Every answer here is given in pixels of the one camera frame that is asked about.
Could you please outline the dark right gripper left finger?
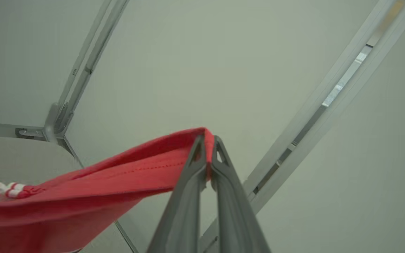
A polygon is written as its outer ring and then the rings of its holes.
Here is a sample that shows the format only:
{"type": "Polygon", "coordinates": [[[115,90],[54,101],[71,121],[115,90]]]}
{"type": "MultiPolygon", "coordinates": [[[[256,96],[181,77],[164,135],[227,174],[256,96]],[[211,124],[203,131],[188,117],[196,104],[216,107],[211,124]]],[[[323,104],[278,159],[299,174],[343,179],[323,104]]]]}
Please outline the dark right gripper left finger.
{"type": "Polygon", "coordinates": [[[200,194],[206,187],[204,136],[198,136],[173,189],[148,253],[197,253],[200,237],[200,194]]]}

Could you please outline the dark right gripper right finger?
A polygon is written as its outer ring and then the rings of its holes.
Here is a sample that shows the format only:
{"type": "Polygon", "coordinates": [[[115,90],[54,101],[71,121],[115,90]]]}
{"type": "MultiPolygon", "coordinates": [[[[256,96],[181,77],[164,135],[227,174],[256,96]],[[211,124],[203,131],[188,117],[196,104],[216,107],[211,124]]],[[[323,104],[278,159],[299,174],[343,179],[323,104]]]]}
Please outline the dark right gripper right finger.
{"type": "Polygon", "coordinates": [[[214,136],[212,187],[217,193],[220,253],[270,253],[226,147],[214,136]]]}

